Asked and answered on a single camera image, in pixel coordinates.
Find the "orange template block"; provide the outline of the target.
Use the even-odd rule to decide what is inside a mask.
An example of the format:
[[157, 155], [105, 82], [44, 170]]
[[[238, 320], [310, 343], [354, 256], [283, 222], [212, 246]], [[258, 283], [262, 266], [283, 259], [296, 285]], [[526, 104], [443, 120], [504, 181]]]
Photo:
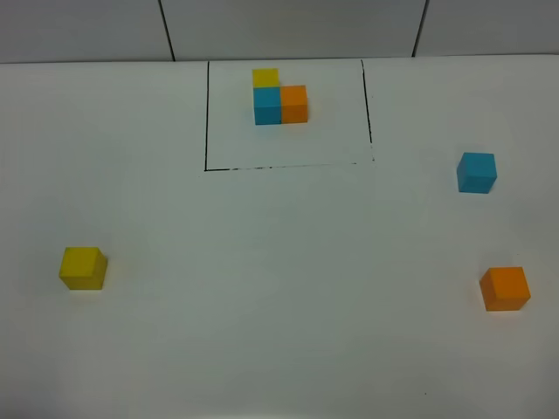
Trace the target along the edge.
[[304, 85], [282, 86], [280, 99], [282, 124], [308, 122], [307, 88]]

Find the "blue template block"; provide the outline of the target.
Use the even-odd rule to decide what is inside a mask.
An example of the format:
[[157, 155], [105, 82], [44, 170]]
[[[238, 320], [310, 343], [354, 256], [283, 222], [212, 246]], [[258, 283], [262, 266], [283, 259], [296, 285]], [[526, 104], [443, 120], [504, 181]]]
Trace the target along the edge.
[[256, 87], [253, 89], [255, 124], [278, 125], [281, 123], [280, 87]]

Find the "yellow template block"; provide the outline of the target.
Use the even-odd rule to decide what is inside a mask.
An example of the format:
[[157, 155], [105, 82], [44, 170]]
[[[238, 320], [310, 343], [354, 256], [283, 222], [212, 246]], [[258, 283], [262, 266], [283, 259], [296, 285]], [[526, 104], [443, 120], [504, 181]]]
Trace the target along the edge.
[[252, 87], [267, 88], [280, 86], [279, 70], [277, 68], [259, 68], [252, 70]]

